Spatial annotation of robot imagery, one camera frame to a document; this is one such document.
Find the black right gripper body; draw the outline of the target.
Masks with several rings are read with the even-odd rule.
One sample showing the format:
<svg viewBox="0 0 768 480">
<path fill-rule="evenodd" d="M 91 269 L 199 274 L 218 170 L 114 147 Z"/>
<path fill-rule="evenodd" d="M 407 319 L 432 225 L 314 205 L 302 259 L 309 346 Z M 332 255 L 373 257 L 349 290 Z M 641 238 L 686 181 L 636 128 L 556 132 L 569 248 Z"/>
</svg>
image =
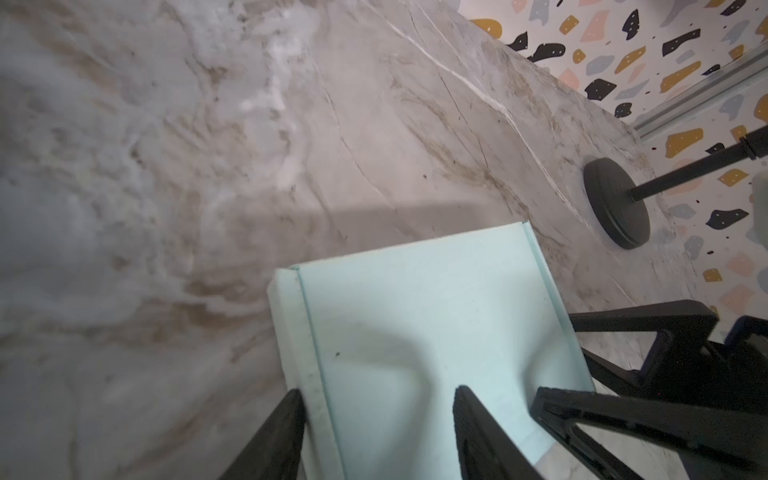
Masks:
<svg viewBox="0 0 768 480">
<path fill-rule="evenodd" d="M 651 400 L 767 414 L 767 321 L 740 317 L 722 342 L 708 315 L 655 316 L 656 338 L 638 373 Z"/>
</svg>

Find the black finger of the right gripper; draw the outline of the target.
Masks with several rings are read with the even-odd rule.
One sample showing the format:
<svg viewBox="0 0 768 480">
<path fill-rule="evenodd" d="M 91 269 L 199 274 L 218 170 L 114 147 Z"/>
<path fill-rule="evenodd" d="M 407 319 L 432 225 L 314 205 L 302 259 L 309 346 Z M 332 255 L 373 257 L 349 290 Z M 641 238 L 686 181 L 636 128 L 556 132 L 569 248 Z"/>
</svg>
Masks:
<svg viewBox="0 0 768 480">
<path fill-rule="evenodd" d="M 541 387 L 530 414 L 600 479 L 638 479 L 581 424 L 690 455 L 745 479 L 767 477 L 763 415 L 633 397 Z"/>
<path fill-rule="evenodd" d="M 620 396 L 691 399 L 708 375 L 708 337 L 717 315 L 701 302 L 680 300 L 602 312 L 572 313 L 575 331 L 645 332 L 655 335 L 642 366 L 626 370 L 587 350 L 592 377 Z"/>
</svg>

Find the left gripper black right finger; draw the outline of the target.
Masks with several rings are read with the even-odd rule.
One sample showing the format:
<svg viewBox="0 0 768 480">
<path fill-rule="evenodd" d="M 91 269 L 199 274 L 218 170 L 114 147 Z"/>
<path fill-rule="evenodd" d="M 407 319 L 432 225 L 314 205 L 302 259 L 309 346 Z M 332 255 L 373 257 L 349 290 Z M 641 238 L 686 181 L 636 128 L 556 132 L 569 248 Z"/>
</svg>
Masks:
<svg viewBox="0 0 768 480">
<path fill-rule="evenodd" d="M 453 419 L 462 479 L 542 479 L 465 385 L 455 391 Z"/>
</svg>

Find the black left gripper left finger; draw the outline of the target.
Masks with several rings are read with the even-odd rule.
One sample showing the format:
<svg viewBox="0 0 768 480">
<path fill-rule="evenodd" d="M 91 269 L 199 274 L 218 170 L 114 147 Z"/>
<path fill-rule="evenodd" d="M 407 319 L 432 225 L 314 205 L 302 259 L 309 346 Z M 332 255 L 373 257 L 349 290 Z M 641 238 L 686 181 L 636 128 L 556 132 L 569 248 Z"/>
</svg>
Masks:
<svg viewBox="0 0 768 480">
<path fill-rule="evenodd" d="M 301 392 L 291 389 L 219 479 L 297 479 L 306 423 Z"/>
</svg>

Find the mint paper box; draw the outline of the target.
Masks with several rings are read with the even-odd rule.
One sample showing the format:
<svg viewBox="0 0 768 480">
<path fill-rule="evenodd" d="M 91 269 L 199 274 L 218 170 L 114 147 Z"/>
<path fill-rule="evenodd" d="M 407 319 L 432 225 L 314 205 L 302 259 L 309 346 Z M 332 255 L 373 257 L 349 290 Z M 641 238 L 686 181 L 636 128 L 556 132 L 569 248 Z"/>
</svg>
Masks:
<svg viewBox="0 0 768 480">
<path fill-rule="evenodd" d="M 527 222 L 278 269 L 267 293 L 310 479 L 459 478 L 463 385 L 536 463 L 536 391 L 594 388 Z"/>
</svg>

